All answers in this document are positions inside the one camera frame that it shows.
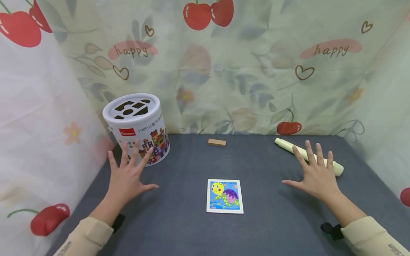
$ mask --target beige sleeve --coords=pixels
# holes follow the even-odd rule
[[[97,255],[113,231],[106,223],[87,217],[80,221],[54,256]]]
[[[409,251],[372,217],[355,220],[341,231],[356,255],[410,256]]]

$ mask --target black wrist strap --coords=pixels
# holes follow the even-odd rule
[[[116,218],[115,221],[114,221],[114,224],[112,225],[112,228],[114,229],[113,234],[120,229],[120,227],[123,225],[124,220],[125,220],[125,216],[124,216],[124,215],[119,214],[119,215],[117,216],[117,218]]]
[[[320,225],[320,229],[330,236],[333,241],[343,239],[344,236],[342,234],[342,231],[340,230],[342,227],[340,224],[337,224],[336,226],[332,226],[329,222],[325,222],[322,225]]]

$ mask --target fabric backdrop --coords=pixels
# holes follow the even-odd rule
[[[343,136],[410,206],[407,0],[1,3],[10,255],[46,251],[56,232],[8,214],[64,204],[63,221],[112,147],[102,109],[129,93],[158,96],[171,133]]]

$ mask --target white canister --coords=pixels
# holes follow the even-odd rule
[[[138,163],[150,147],[154,151],[147,166],[159,163],[168,155],[169,139],[157,96],[135,93],[119,97],[105,106],[102,115],[120,145],[128,142],[128,160],[136,138],[139,141]]]

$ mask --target light yellow tube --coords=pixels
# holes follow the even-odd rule
[[[276,138],[276,139],[275,139],[275,143],[276,143],[279,147],[281,147],[281,148],[283,148],[283,149],[286,149],[287,151],[291,152],[292,154],[293,154],[293,149],[292,149],[292,147],[293,147],[293,146],[296,146],[296,145],[290,143],[289,141],[286,141],[286,140],[283,140],[283,139],[280,139],[280,138]],[[301,154],[301,156],[302,156],[306,161],[309,161],[309,159],[308,159],[308,157],[307,157],[308,154],[307,154],[306,150],[304,150],[303,148],[298,147],[298,146],[296,146],[296,148],[299,150],[299,153]],[[342,174],[343,170],[344,170],[344,167],[343,167],[343,166],[341,166],[339,163],[336,163],[335,161],[333,161],[333,172],[335,173],[336,176],[340,176],[340,175]]]

